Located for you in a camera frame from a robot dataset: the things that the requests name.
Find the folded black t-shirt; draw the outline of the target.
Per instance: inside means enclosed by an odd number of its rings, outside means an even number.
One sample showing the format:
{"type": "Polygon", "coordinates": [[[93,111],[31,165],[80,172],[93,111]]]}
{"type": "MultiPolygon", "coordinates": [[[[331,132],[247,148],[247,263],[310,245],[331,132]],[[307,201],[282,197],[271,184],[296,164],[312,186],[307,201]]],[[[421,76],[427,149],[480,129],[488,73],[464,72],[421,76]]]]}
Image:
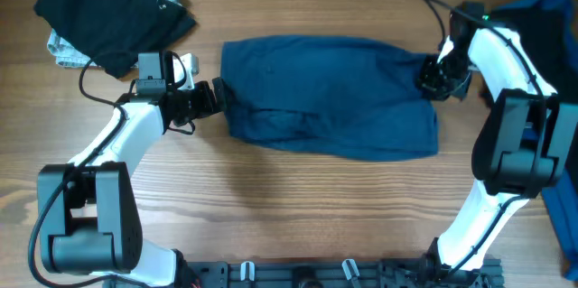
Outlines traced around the folded black t-shirt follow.
{"type": "Polygon", "coordinates": [[[37,0],[33,10],[115,78],[135,65],[137,53],[165,50],[196,24],[169,0],[37,0]]]}

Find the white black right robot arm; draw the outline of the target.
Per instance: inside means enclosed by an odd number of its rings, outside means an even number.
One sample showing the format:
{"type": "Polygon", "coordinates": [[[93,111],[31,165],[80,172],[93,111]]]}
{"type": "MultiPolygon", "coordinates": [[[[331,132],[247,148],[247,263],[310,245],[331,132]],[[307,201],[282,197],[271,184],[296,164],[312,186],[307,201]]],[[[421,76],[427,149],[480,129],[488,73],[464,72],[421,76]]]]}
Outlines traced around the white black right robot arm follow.
{"type": "Polygon", "coordinates": [[[431,100],[464,98],[479,72],[490,112],[472,150],[471,192],[423,256],[423,279],[478,271],[510,217],[564,175],[577,143],[577,50],[564,21],[540,3],[450,8],[417,87],[431,100]]]}

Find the blue denim shorts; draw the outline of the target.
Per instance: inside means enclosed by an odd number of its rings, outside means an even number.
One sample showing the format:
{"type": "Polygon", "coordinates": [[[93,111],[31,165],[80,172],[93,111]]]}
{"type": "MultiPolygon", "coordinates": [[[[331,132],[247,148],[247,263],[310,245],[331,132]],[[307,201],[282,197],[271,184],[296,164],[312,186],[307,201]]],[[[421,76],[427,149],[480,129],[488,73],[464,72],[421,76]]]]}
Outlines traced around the blue denim shorts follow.
{"type": "Polygon", "coordinates": [[[229,132],[267,148],[372,162],[433,156],[437,116],[415,85],[425,58],[343,36],[226,42],[229,132]]]}

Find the blue garment on right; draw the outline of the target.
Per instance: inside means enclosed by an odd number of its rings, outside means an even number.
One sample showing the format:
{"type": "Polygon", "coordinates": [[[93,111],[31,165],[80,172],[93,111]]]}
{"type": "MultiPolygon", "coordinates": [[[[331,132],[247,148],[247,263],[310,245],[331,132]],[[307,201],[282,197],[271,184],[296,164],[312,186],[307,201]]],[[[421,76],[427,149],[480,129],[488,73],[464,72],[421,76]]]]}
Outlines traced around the blue garment on right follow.
{"type": "Polygon", "coordinates": [[[562,175],[545,188],[545,201],[559,244],[569,261],[564,277],[577,280],[577,40],[573,0],[517,0],[490,13],[513,23],[539,75],[556,90],[554,118],[548,122],[548,151],[558,152],[562,175]]]}

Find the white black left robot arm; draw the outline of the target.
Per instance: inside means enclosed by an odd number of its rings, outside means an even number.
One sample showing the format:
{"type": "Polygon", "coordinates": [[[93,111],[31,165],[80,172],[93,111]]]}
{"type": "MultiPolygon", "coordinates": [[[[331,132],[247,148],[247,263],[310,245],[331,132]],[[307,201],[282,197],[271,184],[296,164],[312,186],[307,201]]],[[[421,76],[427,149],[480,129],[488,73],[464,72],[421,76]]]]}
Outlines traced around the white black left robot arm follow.
{"type": "Polygon", "coordinates": [[[198,287],[200,278],[182,253],[145,240],[131,176],[149,147],[168,131],[223,111],[220,78],[193,88],[163,79],[139,79],[111,105],[113,116],[83,152],[38,174],[39,215],[28,246],[34,279],[83,275],[136,287],[198,287]]]}

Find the black t-shirt on right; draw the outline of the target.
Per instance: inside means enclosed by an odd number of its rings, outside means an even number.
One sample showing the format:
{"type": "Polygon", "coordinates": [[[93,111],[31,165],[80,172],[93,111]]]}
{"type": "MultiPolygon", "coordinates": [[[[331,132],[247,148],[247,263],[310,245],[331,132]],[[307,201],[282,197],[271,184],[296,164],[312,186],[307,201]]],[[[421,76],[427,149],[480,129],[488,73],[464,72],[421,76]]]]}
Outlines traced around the black t-shirt on right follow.
{"type": "Polygon", "coordinates": [[[494,12],[468,57],[492,105],[472,152],[472,171],[489,195],[534,198],[562,177],[577,144],[577,74],[563,16],[538,8],[494,12]]]}

